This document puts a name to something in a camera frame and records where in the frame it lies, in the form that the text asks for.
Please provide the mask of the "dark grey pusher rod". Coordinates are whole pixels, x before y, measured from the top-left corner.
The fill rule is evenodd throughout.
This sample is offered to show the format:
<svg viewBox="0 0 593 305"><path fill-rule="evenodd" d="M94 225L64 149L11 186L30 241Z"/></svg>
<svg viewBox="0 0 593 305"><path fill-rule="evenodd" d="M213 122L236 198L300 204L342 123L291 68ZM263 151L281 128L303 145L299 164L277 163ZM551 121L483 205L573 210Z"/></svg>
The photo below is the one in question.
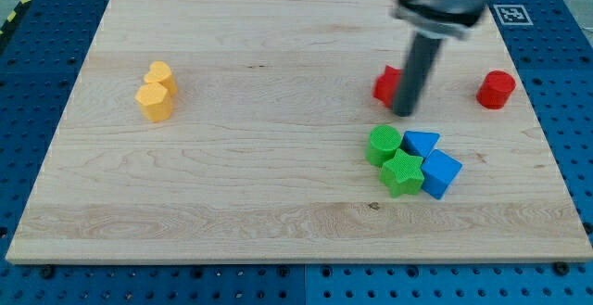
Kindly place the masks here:
<svg viewBox="0 0 593 305"><path fill-rule="evenodd" d="M414 33L405 65L393 94L392 111L399 117L414 113L442 40Z"/></svg>

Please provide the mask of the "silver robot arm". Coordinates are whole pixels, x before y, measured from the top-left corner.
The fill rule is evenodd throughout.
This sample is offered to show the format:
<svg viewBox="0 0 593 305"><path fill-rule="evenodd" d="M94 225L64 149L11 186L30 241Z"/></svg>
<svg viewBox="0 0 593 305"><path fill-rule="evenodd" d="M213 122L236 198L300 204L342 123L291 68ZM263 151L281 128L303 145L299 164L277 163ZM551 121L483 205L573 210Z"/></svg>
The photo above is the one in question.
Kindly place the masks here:
<svg viewBox="0 0 593 305"><path fill-rule="evenodd" d="M407 21L414 34L392 110L399 117L413 114L443 40L465 39L490 0L395 0L392 16Z"/></svg>

